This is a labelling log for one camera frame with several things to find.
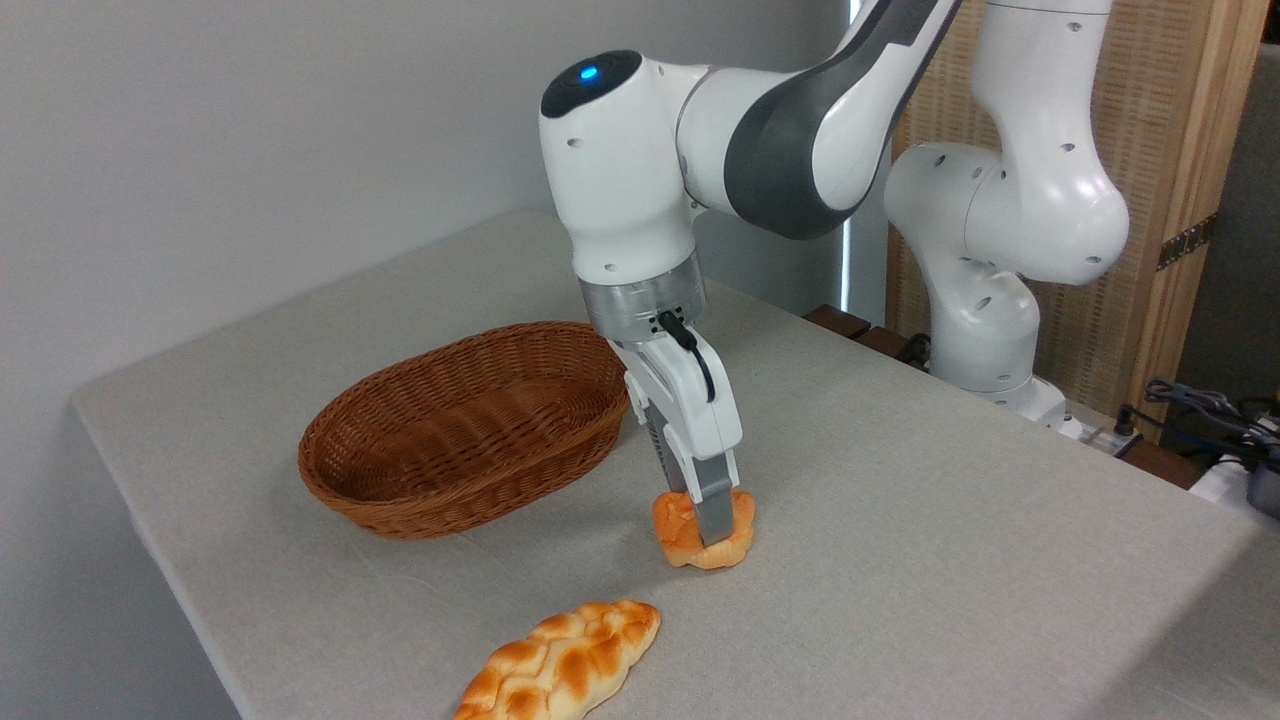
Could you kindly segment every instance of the wicker basket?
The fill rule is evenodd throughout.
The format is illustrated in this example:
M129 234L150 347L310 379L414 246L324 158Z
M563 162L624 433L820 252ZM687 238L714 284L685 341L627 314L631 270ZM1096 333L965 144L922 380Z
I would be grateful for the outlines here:
M339 395L302 436L298 470L321 502L379 536L462 532L603 460L628 407L622 374L590 325L492 329Z

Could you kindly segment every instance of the gray tablecloth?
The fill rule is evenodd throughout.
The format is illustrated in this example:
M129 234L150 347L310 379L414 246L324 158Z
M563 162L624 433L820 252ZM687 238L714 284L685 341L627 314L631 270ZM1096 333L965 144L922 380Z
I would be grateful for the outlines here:
M297 441L355 380L585 319L570 251L500 218L76 395L244 717L451 717L499 644L620 597L663 625L591 720L1280 716L1275 537L716 283L740 566L663 561L630 418L589 475L461 536L381 539L307 493Z

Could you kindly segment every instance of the bread roll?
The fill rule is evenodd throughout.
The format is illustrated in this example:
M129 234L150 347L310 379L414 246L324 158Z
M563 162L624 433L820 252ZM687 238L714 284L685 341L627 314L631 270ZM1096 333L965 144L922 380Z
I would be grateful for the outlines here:
M703 547L698 534L694 501L684 492L664 492L653 502L653 532L667 562L676 568L692 565L703 570L732 568L746 557L755 534L755 498L733 488L733 534L710 547Z
M489 656L453 720L581 720L618 692L660 621L634 600L548 618Z

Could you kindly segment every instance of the robotic arm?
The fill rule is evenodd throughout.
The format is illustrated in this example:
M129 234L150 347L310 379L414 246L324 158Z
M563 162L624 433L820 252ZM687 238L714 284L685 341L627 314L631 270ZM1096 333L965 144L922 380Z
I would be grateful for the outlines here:
M884 192L924 274L929 372L1075 434L1066 401L1032 374L1039 309L1021 277L1085 284L1124 250L1129 211L1093 145L1089 99L1111 0L989 0L973 95L1002 154L911 147Z
M732 532L742 428L723 364L689 327L707 304L692 219L712 208L797 240L844 222L957 5L867 3L836 53L800 73L621 50L543 95L543 158L588 314L704 544Z

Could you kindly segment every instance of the cable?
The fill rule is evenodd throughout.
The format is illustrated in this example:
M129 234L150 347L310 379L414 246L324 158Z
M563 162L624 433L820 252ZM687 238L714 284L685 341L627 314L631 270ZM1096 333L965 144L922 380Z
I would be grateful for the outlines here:
M703 354L698 350L698 337L689 332L684 320L671 310L658 314L658 324L662 325L662 329L671 333L671 337L676 338L676 343L680 347L694 354L694 360L698 360L698 366L703 370L703 380L707 382L707 402L716 402L716 383L712 380L712 370L707 366L707 360L703 360Z
M1247 419L1221 392L1196 389L1167 378L1151 378L1146 386L1147 402L1179 405L1225 430L1240 434L1265 434L1280 439L1271 428Z
M1134 416L1142 419L1143 421L1146 421L1146 423L1148 423L1151 425L1155 425L1155 427L1157 427L1157 428L1160 428L1162 430L1166 430L1166 432L1174 434L1178 438L1181 438L1181 439L1184 439L1187 442L1192 442L1192 443L1199 445L1202 447L1216 450L1216 451L1219 451L1219 452L1221 452L1224 455L1234 455L1234 456L1240 457L1243 460L1252 460L1253 462L1261 462L1261 464L1265 464L1265 465L1272 466L1272 468L1276 464L1276 461L1266 451L1256 451L1256 450L1253 450L1253 447L1254 447L1253 445L1245 445L1244 442L1242 442L1239 445L1235 445L1235 443L1230 443L1230 442L1215 441L1215 439L1203 438L1203 437L1199 437L1199 436L1193 436L1193 434L1185 433L1185 432L1183 432L1183 430L1180 430L1180 429L1178 429L1178 428L1175 428L1175 427L1172 427L1172 425L1170 425L1167 423L1162 423L1162 421L1152 418L1151 415L1147 415L1146 413L1143 413L1142 410L1138 410L1133 405L1128 405L1128 404L1121 405L1120 410L1121 410L1121 413L1130 413Z

